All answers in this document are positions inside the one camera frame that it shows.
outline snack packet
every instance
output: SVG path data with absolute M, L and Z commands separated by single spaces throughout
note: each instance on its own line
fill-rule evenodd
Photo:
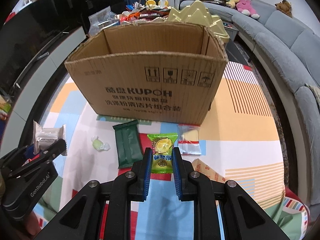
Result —
M 43 151 L 59 139 L 66 140 L 66 125 L 60 128 L 42 128 L 36 121 L 33 121 L 33 143 L 34 155 Z
M 200 126 L 198 125 L 178 125 L 178 147 L 180 149 L 181 154 L 201 155 L 201 148 L 199 143 L 199 130 Z
M 143 158 L 138 120 L 113 126 L 116 135 L 119 169 L 131 167 Z
M 195 171 L 201 172 L 202 174 L 206 175 L 211 180 L 221 182 L 221 183 L 225 183 L 226 180 L 228 180 L 225 177 L 221 176 L 219 173 L 217 173 L 215 170 L 210 168 L 207 164 L 205 164 L 204 162 L 202 162 L 199 159 L 195 159 L 192 162 L 192 166 Z
M 172 148 L 177 133 L 148 134 L 152 142 L 152 173 L 172 173 Z

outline candy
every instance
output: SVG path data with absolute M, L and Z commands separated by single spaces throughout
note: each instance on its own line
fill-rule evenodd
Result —
M 177 133 L 148 134 L 152 142 L 152 173 L 172 173 L 172 147 Z
M 92 146 L 98 151 L 108 151 L 110 150 L 110 145 L 108 143 L 103 143 L 98 139 L 98 136 L 91 137 Z

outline dark green snack package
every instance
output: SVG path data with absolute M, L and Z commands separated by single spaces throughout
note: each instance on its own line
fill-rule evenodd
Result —
M 177 133 L 148 134 L 152 142 L 152 173 L 172 173 L 172 148 Z
M 116 133 L 119 169 L 131 167 L 143 158 L 139 140 L 138 120 L 113 126 Z

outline gray side table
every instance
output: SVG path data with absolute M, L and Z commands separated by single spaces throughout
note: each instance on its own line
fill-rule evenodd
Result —
M 228 26 L 224 26 L 224 28 L 226 32 L 229 34 L 230 39 L 234 41 L 239 30 L 232 23 L 228 23 L 225 21 L 223 21 L 223 23 L 228 24 Z

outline cardboard box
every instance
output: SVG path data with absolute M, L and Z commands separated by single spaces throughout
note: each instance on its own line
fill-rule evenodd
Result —
M 101 31 L 65 66 L 97 114 L 201 124 L 227 62 L 206 27 L 150 23 Z

